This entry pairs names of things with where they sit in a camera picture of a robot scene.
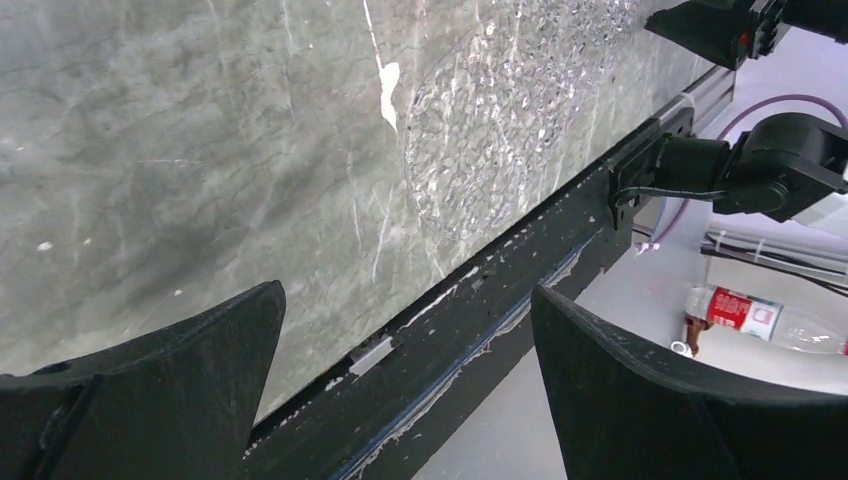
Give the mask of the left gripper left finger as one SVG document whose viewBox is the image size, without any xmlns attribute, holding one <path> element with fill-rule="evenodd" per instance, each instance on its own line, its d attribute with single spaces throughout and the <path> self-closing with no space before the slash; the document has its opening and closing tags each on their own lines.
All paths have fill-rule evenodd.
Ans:
<svg viewBox="0 0 848 480">
<path fill-rule="evenodd" d="M 5 479 L 236 479 L 286 310 L 278 281 L 1 378 Z"/>
</svg>

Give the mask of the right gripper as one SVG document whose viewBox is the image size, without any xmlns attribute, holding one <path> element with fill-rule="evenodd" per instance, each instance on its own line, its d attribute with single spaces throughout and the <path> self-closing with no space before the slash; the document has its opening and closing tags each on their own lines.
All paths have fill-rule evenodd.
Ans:
<svg viewBox="0 0 848 480">
<path fill-rule="evenodd" d="M 685 1 L 650 15 L 645 29 L 728 70 L 771 54 L 789 28 L 847 43 L 843 0 Z"/>
</svg>

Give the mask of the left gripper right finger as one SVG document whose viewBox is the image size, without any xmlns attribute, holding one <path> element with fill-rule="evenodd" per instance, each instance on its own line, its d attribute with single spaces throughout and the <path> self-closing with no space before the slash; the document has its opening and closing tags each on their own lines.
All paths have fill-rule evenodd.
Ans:
<svg viewBox="0 0 848 480">
<path fill-rule="evenodd" d="M 536 287 L 533 337 L 571 479 L 843 479 L 847 400 L 690 360 Z"/>
</svg>

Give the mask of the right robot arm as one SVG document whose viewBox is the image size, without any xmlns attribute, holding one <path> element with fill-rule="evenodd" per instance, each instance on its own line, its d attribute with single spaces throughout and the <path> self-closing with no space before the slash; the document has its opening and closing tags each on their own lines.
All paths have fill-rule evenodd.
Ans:
<svg viewBox="0 0 848 480">
<path fill-rule="evenodd" d="M 844 1 L 685 1 L 648 17 L 646 30 L 731 71 L 770 54 L 790 27 L 847 41 Z M 780 113 L 735 144 L 666 130 L 651 120 L 611 174 L 609 207 L 642 197 L 709 201 L 722 215 L 847 235 L 847 124 Z"/>
</svg>

